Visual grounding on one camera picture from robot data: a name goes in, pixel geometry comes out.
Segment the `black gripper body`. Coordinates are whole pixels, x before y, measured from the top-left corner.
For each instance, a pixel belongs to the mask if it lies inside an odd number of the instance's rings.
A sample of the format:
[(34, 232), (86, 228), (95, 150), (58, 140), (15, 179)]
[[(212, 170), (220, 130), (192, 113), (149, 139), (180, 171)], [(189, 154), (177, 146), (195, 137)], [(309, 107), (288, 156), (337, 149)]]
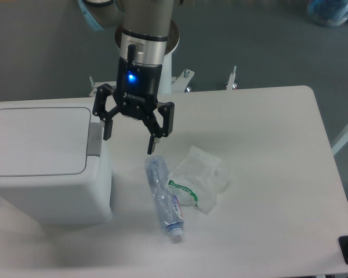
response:
[(120, 58), (113, 99), (118, 111), (129, 118), (143, 120), (157, 106), (162, 65), (129, 64)]

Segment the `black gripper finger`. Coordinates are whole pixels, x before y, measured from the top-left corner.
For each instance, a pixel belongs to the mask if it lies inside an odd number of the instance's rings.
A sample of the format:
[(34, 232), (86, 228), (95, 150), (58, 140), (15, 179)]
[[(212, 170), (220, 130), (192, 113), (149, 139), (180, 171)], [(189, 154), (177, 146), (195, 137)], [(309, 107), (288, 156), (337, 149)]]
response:
[[(158, 111), (162, 118), (162, 125), (157, 121), (154, 111)], [(157, 103), (156, 108), (148, 112), (143, 117), (143, 123), (150, 132), (147, 153), (152, 154), (155, 145), (159, 143), (162, 137), (167, 137), (173, 130), (175, 104), (173, 102)]]
[(113, 129), (113, 117), (119, 113), (119, 108), (115, 106), (112, 110), (106, 110), (107, 98), (113, 95), (111, 85), (104, 83), (97, 87), (92, 113), (100, 118), (104, 123), (103, 140), (107, 141), (111, 138)]

